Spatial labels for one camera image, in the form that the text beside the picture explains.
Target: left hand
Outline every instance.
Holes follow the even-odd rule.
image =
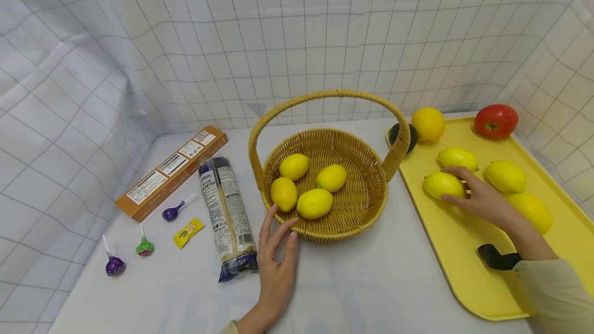
[[[285,221],[270,236],[270,227],[277,210],[276,204],[270,208],[259,233],[260,297],[254,308],[237,323],[240,334],[263,333],[268,330],[285,311],[293,295],[297,232],[290,233],[282,262],[276,261],[275,257],[278,247],[297,222],[297,218]]]

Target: spaghetti package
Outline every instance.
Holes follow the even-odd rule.
[[[223,262],[219,282],[257,272],[254,237],[229,160],[212,158],[200,166],[199,174],[214,244]]]

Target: yellow tray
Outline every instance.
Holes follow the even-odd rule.
[[[502,254],[514,253],[507,235],[423,191],[423,178],[440,169],[437,154],[447,147],[474,153],[480,179],[485,167],[495,160],[507,160],[523,169],[528,179],[526,192],[540,197],[553,216],[553,225],[544,237],[575,268],[586,290],[594,294],[594,223],[515,139],[482,138],[473,132],[473,122],[474,118],[446,120],[445,133],[438,142],[418,144],[400,165],[400,173],[456,298],[470,312],[490,321],[526,318],[535,313],[515,274],[489,269],[476,251],[482,244],[493,244]]]

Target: fabric wall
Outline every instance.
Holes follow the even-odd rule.
[[[593,0],[574,0],[506,87],[518,134],[594,219]]]
[[[521,112],[524,141],[592,209],[593,131],[576,128],[594,124],[592,7],[1,1],[0,332],[48,330],[156,136],[250,127],[306,92],[373,92],[406,114],[510,103]],[[381,116],[387,112],[368,101],[328,99],[272,124]]]

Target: green lollipop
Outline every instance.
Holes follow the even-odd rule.
[[[136,254],[141,257],[148,257],[155,251],[155,246],[147,241],[142,225],[140,225],[140,232],[142,233],[142,239],[140,240],[140,245],[136,247]]]

